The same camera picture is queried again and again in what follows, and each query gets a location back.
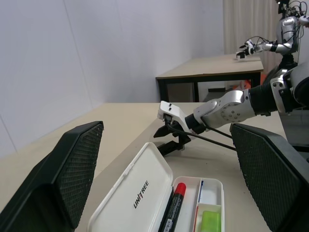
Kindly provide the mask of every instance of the cable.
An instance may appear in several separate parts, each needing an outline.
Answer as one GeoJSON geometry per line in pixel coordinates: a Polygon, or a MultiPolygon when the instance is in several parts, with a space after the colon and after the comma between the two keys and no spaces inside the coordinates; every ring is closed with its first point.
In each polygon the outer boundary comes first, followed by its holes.
{"type": "Polygon", "coordinates": [[[258,45],[258,44],[259,44],[259,41],[260,41],[260,38],[258,38],[258,39],[257,39],[257,41],[256,41],[256,45],[258,45]]]}
{"type": "Polygon", "coordinates": [[[298,28],[298,30],[296,31],[296,32],[298,32],[298,34],[297,34],[297,36],[296,36],[296,38],[298,39],[298,37],[299,37],[299,34],[300,34],[300,28],[301,28],[302,26],[299,26],[299,28],[298,28]]]}
{"type": "Polygon", "coordinates": [[[289,32],[294,32],[295,30],[288,30],[288,31],[286,31],[285,33],[283,33],[283,35],[284,34],[286,34],[286,33],[289,33],[289,32]]]}
{"type": "Polygon", "coordinates": [[[227,137],[227,138],[232,139],[232,136],[231,136],[231,135],[225,134],[224,132],[222,132],[222,131],[220,131],[220,130],[217,130],[217,129],[215,129],[215,128],[211,128],[211,127],[209,127],[209,126],[206,126],[206,128],[209,129],[209,130],[211,130],[211,131],[214,131],[214,132],[216,132],[216,133],[218,133],[218,134],[221,134],[221,135],[223,135],[223,136],[225,136],[225,137],[227,137]]]}
{"type": "Polygon", "coordinates": [[[301,4],[301,2],[300,2],[300,1],[297,1],[297,0],[292,1],[292,2],[290,2],[289,4],[292,4],[293,2],[298,2],[299,4],[301,4]]]}
{"type": "Polygon", "coordinates": [[[226,133],[224,133],[224,132],[222,132],[222,131],[220,131],[220,130],[217,130],[217,129],[215,129],[215,128],[212,128],[212,127],[208,126],[207,123],[205,122],[205,120],[204,120],[203,118],[201,118],[201,120],[202,120],[202,122],[204,123],[204,125],[205,125],[205,127],[206,127],[207,129],[209,129],[209,130],[211,130],[211,131],[214,131],[214,132],[216,132],[216,133],[218,133],[218,134],[221,134],[221,135],[223,135],[223,136],[225,136],[225,137],[227,137],[227,138],[233,139],[231,135],[226,134],[226,133]]]}
{"type": "Polygon", "coordinates": [[[297,11],[297,12],[300,12],[300,8],[301,8],[300,6],[297,6],[297,5],[296,5],[296,6],[294,6],[294,7],[298,7],[298,11],[297,11]]]}
{"type": "Polygon", "coordinates": [[[300,42],[301,42],[301,37],[299,38],[298,58],[297,58],[298,63],[299,63],[299,54],[300,54],[300,42]]]}
{"type": "Polygon", "coordinates": [[[307,3],[306,3],[305,1],[302,1],[302,2],[300,3],[300,7],[301,7],[301,4],[302,4],[302,3],[304,3],[304,4],[306,5],[306,12],[305,12],[305,15],[307,15],[308,5],[307,5],[307,3]]]}
{"type": "Polygon", "coordinates": [[[300,39],[303,38],[303,36],[304,36],[304,34],[305,34],[305,32],[304,32],[304,26],[302,26],[302,30],[303,30],[303,31],[302,31],[303,33],[301,34],[301,37],[299,37],[300,39]]]}
{"type": "Polygon", "coordinates": [[[253,36],[253,37],[251,37],[251,38],[249,38],[249,39],[247,39],[246,42],[249,41],[250,39],[253,39],[253,38],[259,38],[259,39],[262,39],[264,42],[269,42],[269,40],[267,40],[267,39],[265,39],[265,38],[263,38],[263,37],[261,37],[261,36],[257,36],[257,35],[256,35],[256,36],[253,36]]]}
{"type": "MultiPolygon", "coordinates": [[[[296,33],[298,33],[296,39],[297,39],[298,36],[299,36],[299,29],[300,29],[300,26],[299,26],[299,27],[297,28],[297,30],[296,30],[296,33]]],[[[295,34],[293,34],[293,35],[285,42],[285,44],[286,44],[287,42],[289,42],[294,36],[295,36],[295,34]]],[[[283,43],[282,43],[281,45],[284,46],[284,47],[286,47],[286,48],[292,49],[291,47],[288,47],[288,46],[284,45],[283,43]]]]}
{"type": "Polygon", "coordinates": [[[200,135],[197,135],[197,134],[192,134],[192,133],[188,133],[188,132],[185,132],[185,131],[181,131],[181,130],[177,130],[177,129],[174,129],[169,123],[165,123],[165,125],[168,127],[169,130],[175,132],[175,133],[178,133],[178,134],[183,134],[183,135],[187,135],[187,136],[192,136],[192,137],[196,137],[198,139],[202,139],[202,140],[205,140],[207,142],[210,142],[212,144],[216,144],[216,145],[219,145],[219,146],[223,146],[225,148],[228,148],[228,149],[231,149],[233,151],[236,151],[236,149],[232,146],[228,146],[228,145],[225,145],[225,144],[222,144],[220,142],[217,142],[217,141],[214,141],[214,140],[211,140],[211,139],[208,139],[208,138],[205,138],[203,136],[200,136],[200,135]]]}

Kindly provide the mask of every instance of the black table frame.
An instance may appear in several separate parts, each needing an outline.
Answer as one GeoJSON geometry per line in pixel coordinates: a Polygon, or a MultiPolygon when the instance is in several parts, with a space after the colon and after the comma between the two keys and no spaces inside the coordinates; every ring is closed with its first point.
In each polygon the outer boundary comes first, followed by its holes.
{"type": "Polygon", "coordinates": [[[168,84],[193,83],[194,102],[199,102],[198,82],[213,81],[242,81],[251,80],[251,87],[256,87],[261,83],[261,72],[246,72],[233,74],[220,74],[213,76],[185,76],[185,77],[164,77],[157,78],[161,101],[169,102],[168,84]]]}

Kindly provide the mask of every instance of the white curtain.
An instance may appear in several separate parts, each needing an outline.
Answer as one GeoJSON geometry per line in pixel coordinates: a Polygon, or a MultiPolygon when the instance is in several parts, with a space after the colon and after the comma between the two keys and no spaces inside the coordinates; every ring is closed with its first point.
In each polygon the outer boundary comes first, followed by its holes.
{"type": "MultiPolygon", "coordinates": [[[[280,18],[278,4],[274,0],[224,0],[225,53],[239,51],[239,47],[253,36],[276,40],[280,18]]],[[[265,74],[282,59],[274,52],[263,52],[260,56],[265,74]]]]}

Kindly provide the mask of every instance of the red marker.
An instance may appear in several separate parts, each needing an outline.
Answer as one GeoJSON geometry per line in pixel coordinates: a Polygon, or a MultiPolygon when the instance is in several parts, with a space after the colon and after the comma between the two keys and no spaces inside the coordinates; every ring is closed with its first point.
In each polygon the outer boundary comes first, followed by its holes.
{"type": "Polygon", "coordinates": [[[179,183],[177,185],[173,196],[172,204],[170,205],[169,212],[164,220],[161,232],[175,231],[180,209],[183,204],[185,190],[186,185],[184,183],[179,183]]]}

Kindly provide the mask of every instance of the wooden table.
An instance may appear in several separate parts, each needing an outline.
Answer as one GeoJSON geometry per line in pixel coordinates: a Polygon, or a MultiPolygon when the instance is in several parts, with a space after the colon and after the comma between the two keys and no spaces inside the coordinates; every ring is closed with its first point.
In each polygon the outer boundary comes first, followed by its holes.
{"type": "Polygon", "coordinates": [[[260,57],[237,60],[235,54],[192,59],[156,79],[161,101],[169,102],[168,84],[193,83],[194,100],[199,102],[198,82],[251,80],[251,86],[260,85],[263,64],[260,57]]]}
{"type": "MultiPolygon", "coordinates": [[[[191,114],[200,103],[176,103],[186,114],[191,114]]],[[[124,169],[146,142],[166,143],[172,135],[153,138],[163,125],[156,119],[158,103],[104,104],[90,113],[68,123],[29,146],[0,159],[0,210],[10,200],[31,169],[55,146],[61,135],[78,125],[103,120],[95,179],[76,232],[85,232],[89,219],[124,169]]],[[[285,137],[277,112],[272,116],[250,118],[244,124],[260,127],[285,137]]],[[[229,133],[229,125],[220,128],[229,133]]],[[[232,141],[212,131],[202,134],[210,139],[232,145],[232,141]]],[[[166,156],[174,178],[199,176],[219,179],[225,189],[225,228],[227,232],[269,232],[252,196],[246,188],[238,158],[234,151],[195,139],[184,151],[166,156]]]]}

